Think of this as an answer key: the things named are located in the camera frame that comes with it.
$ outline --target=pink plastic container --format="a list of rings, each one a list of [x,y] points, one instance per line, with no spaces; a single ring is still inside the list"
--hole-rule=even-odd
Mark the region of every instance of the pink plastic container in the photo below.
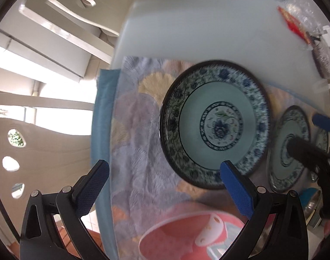
[[[144,260],[218,260],[244,223],[200,203],[180,203],[140,239]]]

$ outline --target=plate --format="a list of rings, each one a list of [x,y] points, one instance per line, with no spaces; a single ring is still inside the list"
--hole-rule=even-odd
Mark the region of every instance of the plate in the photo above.
[[[291,106],[277,124],[270,154],[269,180],[275,192],[291,188],[303,172],[303,165],[287,152],[288,142],[296,136],[309,141],[309,124],[304,111],[299,106]]]
[[[259,81],[231,62],[211,60],[183,72],[160,111],[160,140],[167,161],[190,184],[223,189],[220,164],[243,175],[260,162],[270,136],[270,103]]]
[[[328,151],[328,132],[324,129],[319,129],[317,138],[315,140],[315,145],[321,150],[327,153]],[[318,175],[314,172],[310,173],[310,177],[312,179],[312,183],[315,183],[318,180]]]

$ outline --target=white table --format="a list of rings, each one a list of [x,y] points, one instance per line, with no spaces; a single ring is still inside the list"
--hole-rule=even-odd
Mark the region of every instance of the white table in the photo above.
[[[309,1],[322,25],[329,22]],[[223,59],[247,68],[261,81],[296,93],[329,113],[327,83],[311,51],[276,10],[280,0],[135,0],[111,68],[124,56],[200,62]]]

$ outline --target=oval hole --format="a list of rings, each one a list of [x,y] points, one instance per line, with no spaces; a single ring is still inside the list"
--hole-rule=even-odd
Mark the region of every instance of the oval hole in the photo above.
[[[24,148],[26,145],[22,134],[16,129],[11,129],[8,131],[7,138],[10,144],[12,146],[16,146],[17,148]]]
[[[78,0],[77,3],[81,8],[92,8],[96,5],[94,0]]]
[[[24,191],[24,184],[23,183],[17,183],[12,187],[11,194],[12,197],[15,199],[18,199],[22,196]]]
[[[7,170],[7,171],[17,171],[19,169],[19,163],[17,160],[13,159],[10,156],[5,156],[2,159],[2,166]]]

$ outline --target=patterned tablecloth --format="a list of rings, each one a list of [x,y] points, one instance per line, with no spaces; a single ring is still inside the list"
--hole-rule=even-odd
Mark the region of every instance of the patterned tablecloth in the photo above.
[[[170,167],[160,146],[159,113],[173,81],[192,63],[126,57],[117,86],[111,131],[111,201],[119,258],[140,259],[138,242],[173,205],[196,201],[241,217],[226,190],[209,191],[182,180]],[[299,105],[311,118],[315,109],[296,96],[263,83],[273,117]],[[310,121],[312,141],[317,128]],[[250,179],[270,190],[267,159]],[[293,189],[309,183],[305,170]]]

